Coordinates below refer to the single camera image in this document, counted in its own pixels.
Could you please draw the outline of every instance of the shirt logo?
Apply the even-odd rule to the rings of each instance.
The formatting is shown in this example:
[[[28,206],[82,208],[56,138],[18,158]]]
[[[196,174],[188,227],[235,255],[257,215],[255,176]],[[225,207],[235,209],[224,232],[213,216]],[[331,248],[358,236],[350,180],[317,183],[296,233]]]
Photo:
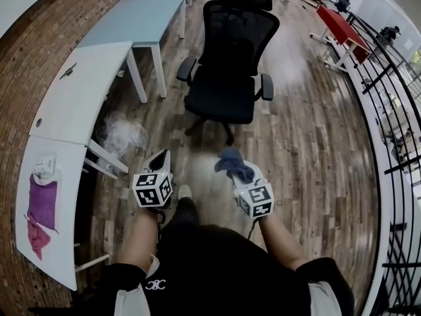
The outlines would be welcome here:
[[[165,280],[149,281],[145,289],[146,290],[164,290],[165,289],[164,283],[165,283]]]

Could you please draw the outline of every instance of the brick wall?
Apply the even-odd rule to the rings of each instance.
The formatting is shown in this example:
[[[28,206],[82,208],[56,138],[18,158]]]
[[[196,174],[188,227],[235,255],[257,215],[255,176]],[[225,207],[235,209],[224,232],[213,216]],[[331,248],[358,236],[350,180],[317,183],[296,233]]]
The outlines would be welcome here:
[[[0,309],[69,306],[70,292],[14,244],[14,205],[28,132],[56,73],[118,0],[39,0],[0,39]]]

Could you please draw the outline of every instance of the black office chair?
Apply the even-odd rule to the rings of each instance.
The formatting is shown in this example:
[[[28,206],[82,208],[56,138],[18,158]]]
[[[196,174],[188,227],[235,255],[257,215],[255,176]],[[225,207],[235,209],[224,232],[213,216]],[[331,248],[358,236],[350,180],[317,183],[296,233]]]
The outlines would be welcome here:
[[[185,107],[200,118],[186,130],[189,136],[206,120],[221,122],[232,145],[234,135],[228,124],[253,121],[255,101],[271,101],[272,79],[262,74],[262,87],[255,94],[257,65],[264,48],[276,33],[279,20],[259,9],[267,2],[260,0],[208,1],[203,7],[205,48],[194,77],[191,71],[195,57],[180,65],[177,79],[190,87]]]
[[[349,2],[349,0],[336,0],[335,7],[337,9],[337,13],[347,13],[350,4],[351,2]]]

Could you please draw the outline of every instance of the white shoe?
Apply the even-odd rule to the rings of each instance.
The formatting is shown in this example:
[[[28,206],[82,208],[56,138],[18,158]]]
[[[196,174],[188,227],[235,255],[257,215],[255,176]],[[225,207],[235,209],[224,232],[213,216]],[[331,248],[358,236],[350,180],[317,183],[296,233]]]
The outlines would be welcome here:
[[[178,189],[178,195],[177,195],[178,200],[182,198],[188,198],[188,197],[191,199],[190,187],[188,185],[181,185],[180,188]]]

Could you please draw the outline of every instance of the chair seat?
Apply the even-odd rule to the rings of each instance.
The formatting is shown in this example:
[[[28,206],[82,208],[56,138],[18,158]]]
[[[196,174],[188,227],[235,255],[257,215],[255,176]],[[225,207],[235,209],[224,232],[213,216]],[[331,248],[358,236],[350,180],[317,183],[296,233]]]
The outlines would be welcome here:
[[[250,76],[217,78],[200,66],[184,103],[186,109],[205,119],[249,124],[255,109],[255,80]]]

